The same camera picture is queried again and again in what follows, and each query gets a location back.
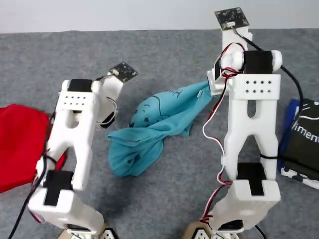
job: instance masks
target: red cloth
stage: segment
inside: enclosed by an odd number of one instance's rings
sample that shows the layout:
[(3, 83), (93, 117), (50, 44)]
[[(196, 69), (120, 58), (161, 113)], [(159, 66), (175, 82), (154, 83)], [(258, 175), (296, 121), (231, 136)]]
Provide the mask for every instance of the red cloth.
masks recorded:
[[(30, 183), (43, 151), (49, 117), (21, 105), (0, 108), (0, 193)], [(58, 160), (61, 168), (65, 154)]]

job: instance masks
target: teal cloth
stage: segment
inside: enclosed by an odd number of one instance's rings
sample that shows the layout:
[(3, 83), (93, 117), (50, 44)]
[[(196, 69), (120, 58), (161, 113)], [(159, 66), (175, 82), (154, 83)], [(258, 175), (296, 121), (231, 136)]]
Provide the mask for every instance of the teal cloth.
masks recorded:
[(189, 135), (211, 101), (208, 82), (155, 94), (139, 104), (130, 128), (111, 132), (109, 163), (118, 176), (139, 176), (161, 155), (167, 136)]

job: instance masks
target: cable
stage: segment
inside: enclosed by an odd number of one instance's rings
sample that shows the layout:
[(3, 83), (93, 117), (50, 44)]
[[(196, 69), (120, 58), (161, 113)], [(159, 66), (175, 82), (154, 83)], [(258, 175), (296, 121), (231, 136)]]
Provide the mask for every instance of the cable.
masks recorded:
[(260, 229), (260, 227), (258, 225), (255, 225), (255, 228), (257, 228), (257, 230), (263, 236), (263, 239), (267, 239), (266, 234), (263, 232), (263, 230)]
[(213, 217), (213, 215), (209, 215), (208, 214), (208, 211), (210, 209), (210, 206), (212, 204), (212, 202), (214, 201), (216, 195), (218, 194), (218, 192), (220, 191), (220, 189), (222, 189), (223, 187), (225, 187), (225, 185), (221, 185), (219, 186), (217, 189), (215, 189), (215, 191), (212, 193), (212, 195), (210, 196), (210, 198), (208, 199), (207, 201), (207, 204), (206, 204), (206, 207), (205, 207), (205, 210), (204, 210), (204, 213), (202, 215), (202, 218), (199, 220), (200, 222), (202, 223), (208, 223), (207, 220), (211, 217)]
[(221, 167), (221, 170), (219, 171), (219, 173), (217, 174), (217, 181), (220, 183), (220, 184), (223, 184), (223, 185), (227, 185), (227, 186), (231, 186), (232, 185), (232, 182), (230, 181), (225, 181), (221, 178), (221, 175), (224, 171), (224, 168), (225, 168), (225, 165), (222, 164), (223, 166)]
[(38, 179), (37, 182), (35, 183), (34, 187), (31, 189), (31, 191), (29, 192), (28, 196), (26, 197), (26, 199), (25, 199), (25, 201), (24, 201), (24, 203), (23, 203), (23, 206), (21, 207), (20, 213), (19, 213), (19, 215), (18, 215), (18, 217), (17, 217), (17, 219), (16, 219), (16, 221), (15, 221), (15, 224), (14, 224), (14, 226), (13, 226), (13, 228), (12, 228), (12, 231), (11, 231), (11, 233), (10, 233), (8, 239), (12, 239), (12, 237), (13, 237), (13, 235), (14, 235), (14, 233), (15, 233), (15, 231), (16, 231), (16, 229), (17, 229), (19, 223), (20, 223), (20, 220), (21, 220), (21, 218), (22, 218), (23, 212), (24, 212), (24, 210), (25, 210), (25, 208), (26, 208), (26, 206), (27, 206), (27, 204), (28, 204), (28, 202), (29, 202), (31, 196), (32, 196), (33, 193), (35, 192), (36, 188), (40, 185), (40, 183), (41, 183), (41, 181), (42, 181), (42, 179), (43, 179), (45, 173), (46, 173), (46, 158), (45, 158), (45, 156), (44, 156), (44, 157), (43, 157), (43, 171), (42, 171), (42, 173), (41, 173), (39, 179)]
[(108, 78), (108, 77), (111, 77), (111, 76), (114, 76), (114, 74), (109, 72), (109, 74), (104, 75), (104, 76), (100, 76), (100, 77), (96, 78), (95, 80), (96, 80), (96, 81), (100, 81), (100, 80), (102, 80), (103, 78)]
[(74, 233), (71, 233), (71, 234), (74, 235), (76, 238), (82, 239), (82, 238), (80, 238), (78, 235), (76, 235)]
[(41, 175), (39, 176), (38, 180), (34, 183), (34, 186), (31, 188), (29, 194), (27, 195), (22, 207), (21, 207), (21, 210), (19, 212), (19, 215), (14, 223), (14, 226), (12, 228), (12, 231), (8, 237), (8, 239), (12, 239), (20, 221), (21, 221), (21, 218), (22, 218), (22, 215), (25, 211), (25, 208), (28, 204), (28, 202), (30, 201), (30, 198), (32, 197), (32, 195), (34, 194), (35, 190), (37, 189), (37, 187), (40, 185), (42, 179), (44, 178), (45, 174), (46, 174), (46, 169), (47, 169), (47, 160), (53, 160), (55, 161), (53, 158), (51, 158), (50, 156), (46, 155), (46, 152), (47, 152), (47, 149), (46, 149), (46, 146), (47, 146), (47, 141), (48, 141), (48, 135), (49, 135), (49, 132), (50, 132), (50, 125), (51, 125), (51, 122), (52, 120), (54, 120), (54, 117), (55, 117), (55, 112), (51, 115), (50, 119), (49, 119), (49, 122), (46, 126), (46, 130), (45, 130), (45, 135), (44, 135), (44, 144), (43, 144), (43, 152), (42, 152), (42, 159), (43, 159), (43, 171), (41, 173)]
[(216, 233), (216, 235), (218, 235), (220, 238), (225, 239), (224, 237), (222, 237), (220, 234)]
[(116, 104), (116, 101), (113, 100), (110, 97), (106, 97), (107, 100), (109, 100), (110, 102), (112, 102), (114, 110), (113, 110), (113, 116), (107, 121), (107, 122), (97, 122), (99, 125), (104, 125), (104, 124), (109, 124), (110, 122), (112, 122), (112, 120), (115, 118), (116, 116), (116, 111), (118, 110), (118, 105)]
[[(236, 35), (238, 35), (239, 37), (241, 37), (242, 39), (244, 39), (249, 45), (253, 46), (255, 49), (257, 49), (258, 51), (263, 51), (262, 48), (260, 48), (259, 46), (257, 46), (254, 42), (252, 42), (251, 40), (249, 40), (248, 38), (242, 36), (241, 34), (238, 33), (238, 31), (232, 27), (234, 33)], [(281, 153), (281, 149), (282, 149), (282, 146), (283, 146), (283, 143), (288, 135), (288, 133), (291, 131), (291, 129), (294, 127), (294, 125), (297, 123), (298, 119), (299, 119), (299, 116), (301, 114), (301, 111), (302, 111), (302, 107), (304, 105), (304, 94), (303, 94), (303, 91), (302, 91), (302, 88), (301, 88), (301, 85), (299, 83), (299, 81), (297, 80), (297, 78), (286, 68), (284, 67), (283, 65), (280, 67), (292, 80), (293, 82), (295, 83), (296, 87), (297, 87), (297, 90), (298, 90), (298, 94), (299, 94), (299, 109), (298, 109), (298, 113), (296, 114), (295, 118), (291, 121), (291, 123), (289, 124), (289, 126), (286, 128), (286, 130), (284, 131), (283, 133), (283, 136), (281, 137), (280, 139), (280, 142), (278, 144), (278, 150), (277, 150), (277, 158), (278, 157), (281, 157), (282, 158), (282, 155), (280, 154)]]

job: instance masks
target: red wire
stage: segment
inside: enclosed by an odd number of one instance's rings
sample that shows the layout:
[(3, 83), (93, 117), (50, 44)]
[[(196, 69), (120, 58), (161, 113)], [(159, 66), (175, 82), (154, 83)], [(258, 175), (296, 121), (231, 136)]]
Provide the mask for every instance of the red wire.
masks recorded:
[(202, 217), (201, 220), (206, 221), (208, 218), (213, 217), (213, 215), (208, 215), (209, 209), (211, 207), (212, 202), (214, 201), (216, 195), (218, 194), (219, 190), (223, 187), (223, 185), (221, 185), (219, 188), (217, 188), (217, 190), (215, 191), (215, 193), (213, 194), (213, 196), (211, 197), (211, 199), (207, 202), (206, 205), (206, 210), (204, 212), (204, 215)]
[(31, 212), (30, 210), (29, 210), (29, 212), (30, 212), (30, 214), (31, 214), (31, 216), (38, 222), (38, 223), (43, 223), (33, 212)]

